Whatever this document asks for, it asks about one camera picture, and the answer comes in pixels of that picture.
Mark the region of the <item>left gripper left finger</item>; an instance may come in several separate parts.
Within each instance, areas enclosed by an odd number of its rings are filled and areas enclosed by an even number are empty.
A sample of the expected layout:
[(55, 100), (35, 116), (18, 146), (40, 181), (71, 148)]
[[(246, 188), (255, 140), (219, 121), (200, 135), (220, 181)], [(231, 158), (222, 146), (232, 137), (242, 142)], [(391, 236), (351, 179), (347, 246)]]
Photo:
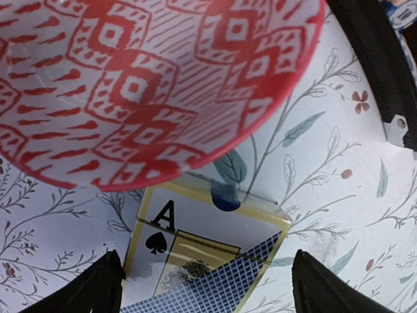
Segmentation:
[(107, 251), (73, 281), (22, 313), (119, 312), (123, 279), (125, 273), (117, 251)]

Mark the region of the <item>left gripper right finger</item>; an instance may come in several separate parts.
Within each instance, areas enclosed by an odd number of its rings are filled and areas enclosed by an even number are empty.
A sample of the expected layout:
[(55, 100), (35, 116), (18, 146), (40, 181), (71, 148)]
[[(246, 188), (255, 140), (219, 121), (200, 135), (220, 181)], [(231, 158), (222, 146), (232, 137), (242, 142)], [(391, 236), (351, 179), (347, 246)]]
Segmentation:
[(292, 266), (296, 313), (390, 312), (342, 281), (310, 253), (298, 250)]

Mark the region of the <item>blue playing card deck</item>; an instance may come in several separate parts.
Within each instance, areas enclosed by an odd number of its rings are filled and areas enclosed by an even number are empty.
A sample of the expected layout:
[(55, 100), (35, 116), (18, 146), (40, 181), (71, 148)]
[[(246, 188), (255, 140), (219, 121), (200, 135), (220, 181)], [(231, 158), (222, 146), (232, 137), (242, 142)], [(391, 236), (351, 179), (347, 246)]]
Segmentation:
[(131, 236), (122, 312), (239, 312), (289, 228), (263, 202), (213, 188), (148, 188)]

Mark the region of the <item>black poker set case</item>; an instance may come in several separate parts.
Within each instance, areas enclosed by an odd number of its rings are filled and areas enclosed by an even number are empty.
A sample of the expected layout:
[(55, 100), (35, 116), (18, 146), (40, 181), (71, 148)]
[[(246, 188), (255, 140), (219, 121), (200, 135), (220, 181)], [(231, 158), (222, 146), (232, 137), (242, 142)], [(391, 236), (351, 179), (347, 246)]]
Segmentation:
[[(327, 0), (375, 97), (388, 141), (416, 150), (416, 80), (379, 1)], [(416, 61), (416, 24), (403, 32)]]

